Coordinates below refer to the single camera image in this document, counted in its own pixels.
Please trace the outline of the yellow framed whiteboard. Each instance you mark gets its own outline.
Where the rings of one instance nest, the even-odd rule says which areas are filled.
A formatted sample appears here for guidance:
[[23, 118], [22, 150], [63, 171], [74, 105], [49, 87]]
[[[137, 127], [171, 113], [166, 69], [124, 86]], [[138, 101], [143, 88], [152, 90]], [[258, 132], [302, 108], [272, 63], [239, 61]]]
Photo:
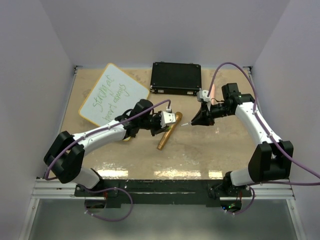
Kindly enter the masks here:
[[133, 109], [150, 91], [125, 71], [109, 63], [79, 108], [79, 115], [98, 127]]

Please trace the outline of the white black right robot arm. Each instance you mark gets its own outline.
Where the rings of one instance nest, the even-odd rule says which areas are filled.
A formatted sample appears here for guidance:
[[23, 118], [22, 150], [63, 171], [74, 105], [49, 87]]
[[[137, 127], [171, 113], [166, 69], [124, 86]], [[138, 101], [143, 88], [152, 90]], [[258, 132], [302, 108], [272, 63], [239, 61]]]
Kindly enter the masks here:
[[200, 109], [190, 124], [212, 126], [218, 118], [236, 116], [246, 127], [256, 148], [248, 166], [227, 172], [218, 190], [233, 197], [246, 185], [287, 179], [291, 172], [289, 157], [293, 156], [293, 144], [283, 141], [272, 131], [255, 106], [251, 94], [242, 94], [236, 83], [228, 83], [221, 89], [223, 101], [217, 104], [212, 104], [207, 90], [197, 93]]

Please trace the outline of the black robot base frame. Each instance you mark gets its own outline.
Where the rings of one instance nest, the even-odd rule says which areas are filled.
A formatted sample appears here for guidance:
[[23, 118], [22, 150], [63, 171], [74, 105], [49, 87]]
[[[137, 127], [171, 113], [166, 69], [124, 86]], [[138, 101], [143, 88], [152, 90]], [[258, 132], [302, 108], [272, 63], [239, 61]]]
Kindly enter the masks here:
[[222, 179], [103, 179], [87, 191], [77, 184], [74, 195], [86, 199], [103, 198], [102, 190], [108, 189], [106, 206], [119, 208], [135, 205], [204, 205], [219, 207], [222, 198], [234, 200], [237, 196], [251, 197], [245, 186], [231, 186]]

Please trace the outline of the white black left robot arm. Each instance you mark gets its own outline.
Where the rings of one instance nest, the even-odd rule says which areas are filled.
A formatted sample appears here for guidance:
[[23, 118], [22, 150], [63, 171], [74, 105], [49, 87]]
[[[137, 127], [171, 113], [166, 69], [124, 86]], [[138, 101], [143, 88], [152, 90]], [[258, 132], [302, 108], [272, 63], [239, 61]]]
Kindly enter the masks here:
[[45, 180], [73, 182], [92, 196], [99, 196], [104, 190], [103, 179], [94, 169], [83, 167], [85, 156], [107, 144], [134, 138], [139, 130], [148, 130], [152, 136], [168, 131], [176, 122], [175, 114], [170, 106], [158, 112], [155, 107], [151, 101], [141, 99], [101, 127], [75, 134], [60, 132], [43, 159], [47, 166]]

